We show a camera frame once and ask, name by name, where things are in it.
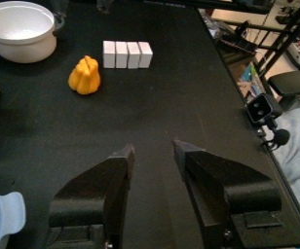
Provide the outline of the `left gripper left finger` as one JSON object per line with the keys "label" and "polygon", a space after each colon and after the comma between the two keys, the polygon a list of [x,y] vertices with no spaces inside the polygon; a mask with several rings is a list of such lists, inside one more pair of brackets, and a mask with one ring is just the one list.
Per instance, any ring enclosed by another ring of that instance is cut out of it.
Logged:
{"label": "left gripper left finger", "polygon": [[127,144],[56,192],[43,249],[123,249],[132,163]]}

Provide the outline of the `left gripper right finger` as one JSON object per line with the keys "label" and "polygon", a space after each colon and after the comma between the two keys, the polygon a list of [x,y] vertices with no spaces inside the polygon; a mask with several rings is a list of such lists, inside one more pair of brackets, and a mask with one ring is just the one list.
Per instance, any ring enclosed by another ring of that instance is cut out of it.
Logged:
{"label": "left gripper right finger", "polygon": [[203,249],[300,247],[274,180],[250,166],[173,142],[175,164],[195,212]]}

